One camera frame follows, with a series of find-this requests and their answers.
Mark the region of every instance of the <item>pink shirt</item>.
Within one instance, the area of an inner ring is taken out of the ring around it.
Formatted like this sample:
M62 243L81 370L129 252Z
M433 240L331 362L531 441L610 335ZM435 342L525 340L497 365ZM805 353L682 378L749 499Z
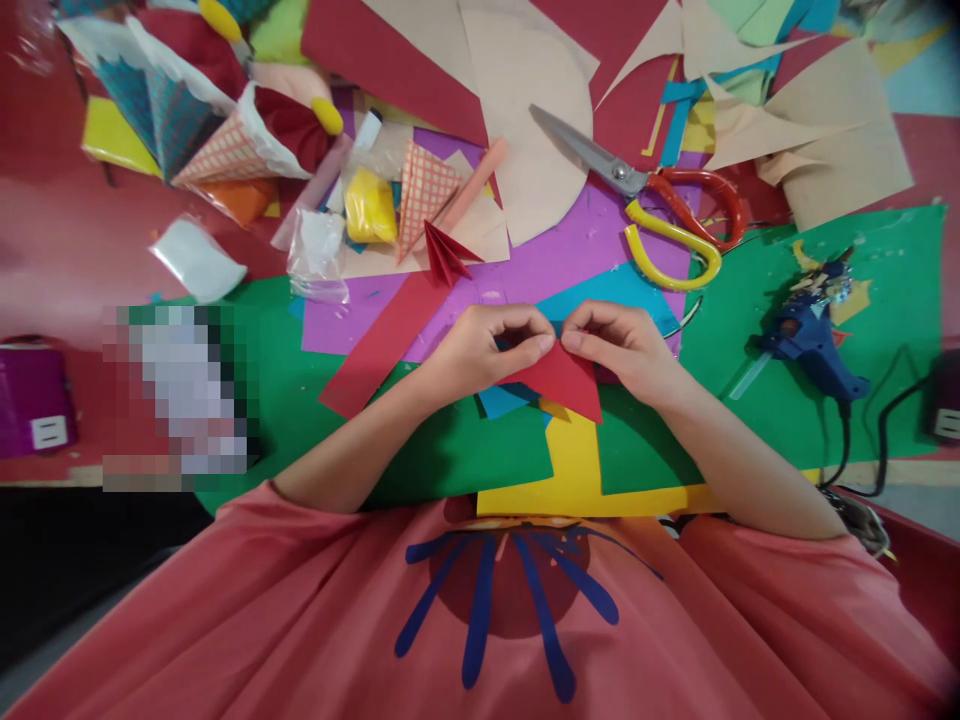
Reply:
M365 515L269 483L9 718L921 718L953 668L852 537Z

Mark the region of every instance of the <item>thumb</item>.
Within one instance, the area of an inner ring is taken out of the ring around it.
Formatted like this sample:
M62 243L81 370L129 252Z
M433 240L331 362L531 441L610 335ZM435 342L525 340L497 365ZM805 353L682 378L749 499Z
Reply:
M587 360L600 363L617 375L626 370L631 361L632 353L613 343L609 343L596 335L568 330L560 340L567 352L578 355Z
M497 353L494 363L501 379L536 365L540 358L550 352L556 338L553 335L534 335L515 348Z

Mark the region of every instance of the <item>yellow scissor handle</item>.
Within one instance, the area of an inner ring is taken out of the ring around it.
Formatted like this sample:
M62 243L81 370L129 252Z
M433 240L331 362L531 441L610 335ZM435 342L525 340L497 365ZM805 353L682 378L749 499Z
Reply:
M627 205L627 215L638 225L642 225L647 230L651 230L661 235L666 235L671 240L686 245L693 252L699 253L707 262L707 269L699 277L692 280L679 280L669 275L664 275L650 261L647 251L643 249L643 243L640 241L640 231L636 225L630 225L624 232L627 235L627 243L630 245L630 251L633 253L633 259L637 261L637 266L650 280L660 287L668 290L679 290L686 292L702 288L708 282L713 280L720 272L720 251L708 243L706 240L698 238L691 232L687 232L676 225L671 225L665 220L656 218L643 208L636 200Z

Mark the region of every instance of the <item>scissor blade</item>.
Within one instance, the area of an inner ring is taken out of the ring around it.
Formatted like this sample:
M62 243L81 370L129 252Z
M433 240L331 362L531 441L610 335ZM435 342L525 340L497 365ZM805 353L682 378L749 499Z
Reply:
M530 105L530 114L544 130L565 146L569 154L573 155L588 169L597 173L617 192L627 197L633 197L646 184L645 175L637 173L623 160L556 115L552 115L533 104Z

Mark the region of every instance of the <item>scissor handle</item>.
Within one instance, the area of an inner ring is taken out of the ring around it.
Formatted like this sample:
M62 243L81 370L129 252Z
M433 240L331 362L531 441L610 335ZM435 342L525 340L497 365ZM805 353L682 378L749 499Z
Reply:
M721 240L713 235L697 220L693 211L677 195L672 183L702 185L705 189L720 196L730 215L730 235L726 240ZM720 250L730 250L743 240L743 235L747 231L747 217L743 201L737 192L737 186L722 175L709 170L662 168L659 173L650 175L647 179L647 187L655 190L666 200L670 209L694 234L707 242L713 243Z
M642 225L647 230L660 233L671 240L676 240L686 245L694 252L702 255L707 263L707 269L704 270L703 274L691 280L681 280L680 278L665 275L650 261L650 257L647 255L647 251L640 241L640 232L637 230L637 226L630 225L624 232L627 236L627 244L630 245L630 251L633 253L633 259L636 260L637 267L640 268L641 272L660 287L668 290L679 290L680 292L696 290L713 280L717 276L717 273L720 272L720 265L723 262L720 258L720 251L706 240L682 228L678 228L676 225L671 225L665 220L654 217L641 208L640 203L636 200L627 205L627 215L631 220Z

